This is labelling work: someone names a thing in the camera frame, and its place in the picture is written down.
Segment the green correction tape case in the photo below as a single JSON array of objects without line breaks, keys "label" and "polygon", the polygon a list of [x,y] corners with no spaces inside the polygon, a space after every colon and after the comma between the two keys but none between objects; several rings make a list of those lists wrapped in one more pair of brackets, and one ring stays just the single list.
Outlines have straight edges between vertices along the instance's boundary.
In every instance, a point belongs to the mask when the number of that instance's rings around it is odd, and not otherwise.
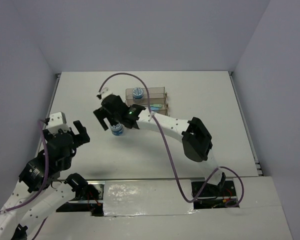
[{"label": "green correction tape case", "polygon": [[158,108],[158,109],[161,109],[161,108],[162,108],[162,104],[160,104],[160,103],[151,104],[150,106],[151,106],[152,108]]}]

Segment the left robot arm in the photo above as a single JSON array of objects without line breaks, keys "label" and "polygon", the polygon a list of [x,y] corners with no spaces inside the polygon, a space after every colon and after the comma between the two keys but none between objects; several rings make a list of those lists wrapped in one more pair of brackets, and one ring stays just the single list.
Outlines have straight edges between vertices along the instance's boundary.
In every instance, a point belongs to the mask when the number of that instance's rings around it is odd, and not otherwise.
[{"label": "left robot arm", "polygon": [[60,173],[71,167],[77,148],[90,142],[86,127],[78,120],[73,122],[77,134],[65,122],[53,117],[41,119],[39,123],[46,124],[40,131],[43,150],[26,164],[0,210],[0,240],[27,239],[34,227],[60,206],[87,196],[88,182],[80,174],[72,173],[53,193],[38,201]]}]

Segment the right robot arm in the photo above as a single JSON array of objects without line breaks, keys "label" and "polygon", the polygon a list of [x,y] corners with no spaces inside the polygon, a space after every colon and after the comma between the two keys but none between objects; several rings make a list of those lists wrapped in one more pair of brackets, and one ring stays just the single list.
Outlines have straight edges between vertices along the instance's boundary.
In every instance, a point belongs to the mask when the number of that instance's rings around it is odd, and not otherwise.
[{"label": "right robot arm", "polygon": [[161,133],[182,144],[185,157],[198,164],[207,181],[207,190],[213,196],[220,195],[225,190],[225,174],[219,169],[212,151],[212,136],[203,122],[193,117],[191,120],[173,118],[148,108],[132,104],[126,105],[120,96],[112,93],[97,95],[101,107],[93,114],[104,130],[121,124],[127,129],[147,130]]}]

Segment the blue jar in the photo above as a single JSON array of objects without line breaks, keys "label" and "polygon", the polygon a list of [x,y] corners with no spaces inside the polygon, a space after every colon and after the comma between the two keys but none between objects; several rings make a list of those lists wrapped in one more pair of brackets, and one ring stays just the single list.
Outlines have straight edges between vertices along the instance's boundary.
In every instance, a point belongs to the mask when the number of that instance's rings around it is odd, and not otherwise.
[{"label": "blue jar", "polygon": [[141,87],[135,87],[132,89],[132,99],[136,104],[140,104],[144,99],[144,89]]},{"label": "blue jar", "polygon": [[115,136],[120,136],[124,132],[124,127],[121,123],[118,123],[116,125],[110,125],[109,127],[110,127],[112,134]]}]

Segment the blue correction tape case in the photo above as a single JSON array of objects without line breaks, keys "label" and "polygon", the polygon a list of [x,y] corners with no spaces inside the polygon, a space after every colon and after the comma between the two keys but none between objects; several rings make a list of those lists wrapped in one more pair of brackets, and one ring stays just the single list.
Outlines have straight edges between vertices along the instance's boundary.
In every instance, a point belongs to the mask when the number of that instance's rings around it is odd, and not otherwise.
[{"label": "blue correction tape case", "polygon": [[151,106],[150,109],[151,109],[151,111],[154,111],[154,112],[157,112],[160,110],[160,108],[154,107],[154,106]]}]

